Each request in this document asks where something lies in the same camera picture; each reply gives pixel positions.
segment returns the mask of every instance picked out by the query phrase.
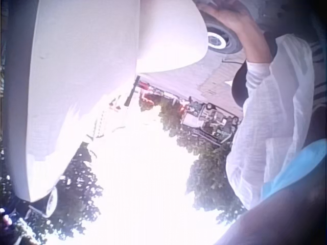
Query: hand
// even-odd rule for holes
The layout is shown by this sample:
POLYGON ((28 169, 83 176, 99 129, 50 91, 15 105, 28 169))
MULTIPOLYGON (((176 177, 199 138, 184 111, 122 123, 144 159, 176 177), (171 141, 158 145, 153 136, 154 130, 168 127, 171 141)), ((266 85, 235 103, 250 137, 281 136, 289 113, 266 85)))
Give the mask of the hand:
POLYGON ((211 15, 236 33, 244 31, 244 23, 255 23, 248 9, 238 0, 214 0, 213 4, 198 4, 199 10, 211 15))

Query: white shirt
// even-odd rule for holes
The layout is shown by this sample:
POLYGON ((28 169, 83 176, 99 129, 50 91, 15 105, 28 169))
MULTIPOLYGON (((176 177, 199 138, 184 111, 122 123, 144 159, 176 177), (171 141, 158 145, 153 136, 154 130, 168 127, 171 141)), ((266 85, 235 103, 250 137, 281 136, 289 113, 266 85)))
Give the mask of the white shirt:
POLYGON ((240 124, 227 156, 228 180, 245 208, 261 199, 271 181, 304 144, 312 113, 314 70, 309 45, 293 36, 277 40, 271 64, 247 62, 240 124))

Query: hubcap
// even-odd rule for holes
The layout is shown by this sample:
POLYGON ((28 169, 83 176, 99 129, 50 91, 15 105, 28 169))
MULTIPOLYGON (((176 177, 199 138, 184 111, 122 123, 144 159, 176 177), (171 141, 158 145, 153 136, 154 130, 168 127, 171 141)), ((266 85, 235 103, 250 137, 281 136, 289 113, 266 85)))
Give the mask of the hubcap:
POLYGON ((226 40, 217 33, 208 32, 209 47, 222 50, 227 47, 226 40))

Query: car wheel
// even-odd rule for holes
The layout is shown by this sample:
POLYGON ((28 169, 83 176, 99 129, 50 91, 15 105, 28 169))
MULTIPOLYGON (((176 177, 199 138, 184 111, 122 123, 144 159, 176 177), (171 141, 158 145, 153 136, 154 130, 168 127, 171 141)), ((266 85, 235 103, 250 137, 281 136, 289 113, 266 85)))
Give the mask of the car wheel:
POLYGON ((208 104, 206 104, 205 105, 205 108, 207 109, 207 110, 211 110, 211 109, 213 109, 213 104, 211 104, 211 103, 208 103, 208 104))
POLYGON ((211 17, 204 18, 208 31, 209 50, 222 54, 235 54, 242 49, 236 33, 211 17))

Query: sky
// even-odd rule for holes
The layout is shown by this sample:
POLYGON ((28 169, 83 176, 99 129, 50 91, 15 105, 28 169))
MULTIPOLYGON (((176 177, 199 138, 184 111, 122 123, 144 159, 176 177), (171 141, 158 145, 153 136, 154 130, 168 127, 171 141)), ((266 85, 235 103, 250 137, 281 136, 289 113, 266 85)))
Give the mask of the sky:
POLYGON ((85 235, 55 244, 214 244, 227 227, 217 211, 196 211, 185 195, 190 167, 197 159, 162 130, 160 107, 141 112, 137 103, 112 112, 106 137, 97 142, 93 171, 104 188, 96 200, 101 215, 85 235))

